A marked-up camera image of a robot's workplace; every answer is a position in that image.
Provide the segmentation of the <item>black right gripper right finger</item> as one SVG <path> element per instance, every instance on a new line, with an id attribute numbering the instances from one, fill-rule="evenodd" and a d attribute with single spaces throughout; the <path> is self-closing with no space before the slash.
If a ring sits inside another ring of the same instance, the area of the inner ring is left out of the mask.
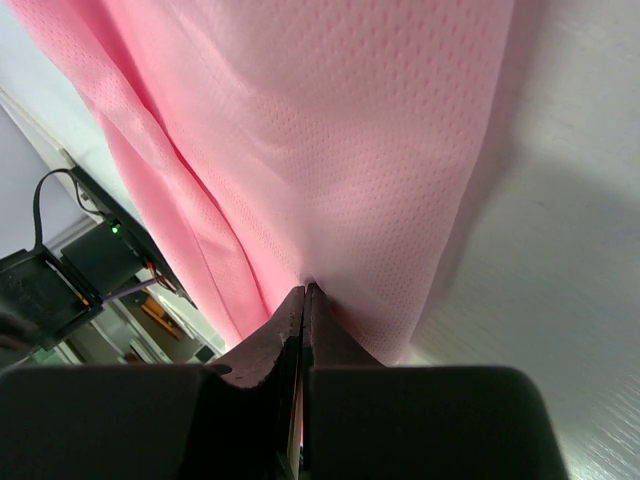
<path id="1" fill-rule="evenodd" d="M 307 288 L 308 479 L 564 479 L 544 400 L 504 366 L 387 367 Z"/>

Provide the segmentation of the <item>pink t shirt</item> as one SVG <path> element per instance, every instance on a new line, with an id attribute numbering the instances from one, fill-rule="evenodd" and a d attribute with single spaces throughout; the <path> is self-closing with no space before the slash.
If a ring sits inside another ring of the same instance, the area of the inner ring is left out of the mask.
<path id="1" fill-rule="evenodd" d="M 490 116 L 510 1 L 13 1 L 229 345 L 316 282 L 392 364 Z"/>

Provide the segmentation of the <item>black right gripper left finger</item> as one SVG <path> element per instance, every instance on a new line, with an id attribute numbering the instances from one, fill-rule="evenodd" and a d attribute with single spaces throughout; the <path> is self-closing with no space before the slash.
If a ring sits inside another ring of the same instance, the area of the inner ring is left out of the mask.
<path id="1" fill-rule="evenodd" d="M 1 375 L 5 479 L 294 479 L 304 290 L 207 364 Z"/>

